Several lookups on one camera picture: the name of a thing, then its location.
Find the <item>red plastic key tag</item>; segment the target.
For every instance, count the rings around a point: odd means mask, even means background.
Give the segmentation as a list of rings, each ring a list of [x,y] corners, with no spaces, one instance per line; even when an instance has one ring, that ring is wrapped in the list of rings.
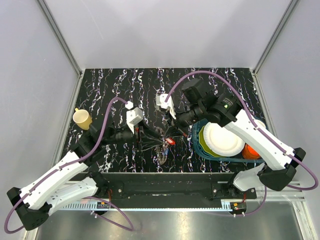
[[[175,145],[176,144],[176,142],[172,139],[172,138],[166,138],[165,139],[165,141],[169,144],[169,145],[171,145],[171,146],[173,146],[173,145]]]

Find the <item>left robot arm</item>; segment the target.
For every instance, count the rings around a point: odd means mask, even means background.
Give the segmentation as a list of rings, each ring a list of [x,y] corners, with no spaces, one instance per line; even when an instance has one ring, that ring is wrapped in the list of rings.
[[[120,143],[133,143],[135,149],[142,152],[144,146],[160,146],[163,137],[144,122],[119,128],[114,125],[95,128],[91,125],[66,155],[43,176],[26,187],[13,187],[6,193],[12,209],[5,219],[5,232],[13,234],[8,229],[13,213],[17,213],[22,228],[31,231],[42,225],[54,212],[76,200],[109,195],[109,183],[98,172],[90,172],[74,185],[61,187],[101,160],[106,154],[107,145]]]

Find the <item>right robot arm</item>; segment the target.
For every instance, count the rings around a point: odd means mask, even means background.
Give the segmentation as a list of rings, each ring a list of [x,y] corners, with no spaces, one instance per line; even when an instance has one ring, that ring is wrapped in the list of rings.
[[[206,119],[241,138],[264,160],[264,164],[258,167],[235,174],[227,185],[230,197],[239,198],[248,189],[260,186],[278,192],[290,186],[297,172],[296,167],[302,164],[306,154],[303,149],[293,149],[265,128],[259,127],[236,92],[233,95],[216,96],[199,79],[186,83],[183,90],[192,105],[190,110],[183,113],[175,112],[170,93],[156,97],[156,105],[170,113],[176,129],[181,131],[192,123]]]

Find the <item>teal plastic dish basket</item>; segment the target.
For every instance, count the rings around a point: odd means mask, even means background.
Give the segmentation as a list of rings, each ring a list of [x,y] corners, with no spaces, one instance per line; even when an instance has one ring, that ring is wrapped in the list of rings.
[[[239,153],[235,156],[225,157],[219,156],[217,154],[210,155],[206,153],[199,144],[199,135],[204,126],[208,123],[206,119],[203,119],[192,126],[192,143],[194,151],[205,160],[215,161],[215,162],[231,162],[231,163],[254,163],[261,164],[264,162],[262,158],[260,159],[244,159],[242,153]]]

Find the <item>yellow-green plate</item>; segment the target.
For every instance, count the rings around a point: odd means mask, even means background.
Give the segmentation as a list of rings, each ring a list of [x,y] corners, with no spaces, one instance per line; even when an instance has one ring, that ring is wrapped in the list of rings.
[[[214,155],[215,153],[207,146],[205,140],[204,140],[204,137],[203,135],[199,134],[198,135],[199,137],[199,144],[200,146],[202,147],[202,149],[207,153],[207,154],[210,154],[210,155]]]

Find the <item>white plate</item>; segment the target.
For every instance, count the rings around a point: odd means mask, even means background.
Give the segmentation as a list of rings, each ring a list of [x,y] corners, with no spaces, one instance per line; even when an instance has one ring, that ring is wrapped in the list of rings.
[[[245,146],[244,140],[217,123],[208,122],[203,127],[202,134],[209,149],[222,157],[236,156]]]

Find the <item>yellow mug on table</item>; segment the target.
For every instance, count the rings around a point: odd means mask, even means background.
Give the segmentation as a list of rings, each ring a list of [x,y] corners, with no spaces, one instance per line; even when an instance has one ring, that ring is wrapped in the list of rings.
[[[90,113],[85,109],[75,108],[72,120],[82,130],[88,131],[93,120]]]

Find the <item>orange cup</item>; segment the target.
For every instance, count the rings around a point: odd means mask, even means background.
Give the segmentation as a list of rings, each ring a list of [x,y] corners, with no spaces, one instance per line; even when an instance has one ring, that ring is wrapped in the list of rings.
[[[247,143],[244,145],[241,154],[243,158],[247,160],[258,160],[261,158],[261,156]]]

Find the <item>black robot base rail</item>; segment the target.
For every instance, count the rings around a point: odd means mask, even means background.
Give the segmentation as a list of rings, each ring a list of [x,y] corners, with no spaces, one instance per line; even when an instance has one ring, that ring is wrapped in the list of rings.
[[[103,173],[111,201],[121,208],[204,208],[221,200],[256,200],[258,187],[241,192],[233,173]]]

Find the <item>left aluminium frame post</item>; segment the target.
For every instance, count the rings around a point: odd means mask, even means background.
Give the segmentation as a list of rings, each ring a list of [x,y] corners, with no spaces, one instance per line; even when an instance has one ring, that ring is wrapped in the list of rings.
[[[50,10],[47,2],[45,0],[36,0],[35,1],[41,12],[43,13],[49,27],[51,28],[57,42],[59,43],[62,51],[64,52],[66,58],[68,59],[72,69],[74,70],[75,74],[79,77],[82,74],[82,69],[80,68],[78,62],[76,61],[76,58],[74,57],[70,47],[68,46],[58,24],[55,20],[52,11]]]

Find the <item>aluminium frame post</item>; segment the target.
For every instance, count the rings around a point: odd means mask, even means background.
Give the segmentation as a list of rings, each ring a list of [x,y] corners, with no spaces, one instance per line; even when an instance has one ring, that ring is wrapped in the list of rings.
[[[36,0],[35,1],[41,12],[43,13],[49,27],[51,28],[57,42],[59,43],[62,51],[64,52],[66,58],[68,59],[72,69],[74,70],[75,74],[79,77],[82,74],[82,69],[80,68],[78,62],[76,61],[76,58],[74,57],[70,47],[68,46],[58,24],[55,20],[52,11],[50,10],[47,2],[45,0]]]
[[[299,5],[300,0],[290,0],[281,19],[279,20],[275,30],[273,31],[271,38],[269,39],[266,47],[264,48],[262,55],[260,56],[257,64],[252,69],[254,75],[257,75],[260,69],[262,68],[263,64],[265,63],[266,59],[268,58],[269,54],[271,53],[273,47],[275,46],[277,40],[281,36],[283,30],[285,29],[286,25],[288,24],[292,14],[294,13],[295,9]]]

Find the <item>right aluminium frame post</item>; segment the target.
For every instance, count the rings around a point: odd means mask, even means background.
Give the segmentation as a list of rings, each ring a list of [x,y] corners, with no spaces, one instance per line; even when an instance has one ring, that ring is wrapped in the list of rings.
[[[295,9],[299,5],[300,0],[290,0],[281,19],[279,20],[275,30],[273,31],[271,38],[269,39],[266,47],[264,48],[262,55],[260,56],[257,64],[252,69],[254,75],[257,75],[260,69],[262,68],[263,64],[265,63],[266,59],[268,58],[269,54],[271,53],[273,47],[275,46],[277,40],[281,36],[283,30],[285,29],[286,25],[288,24],[292,14],[294,13]]]

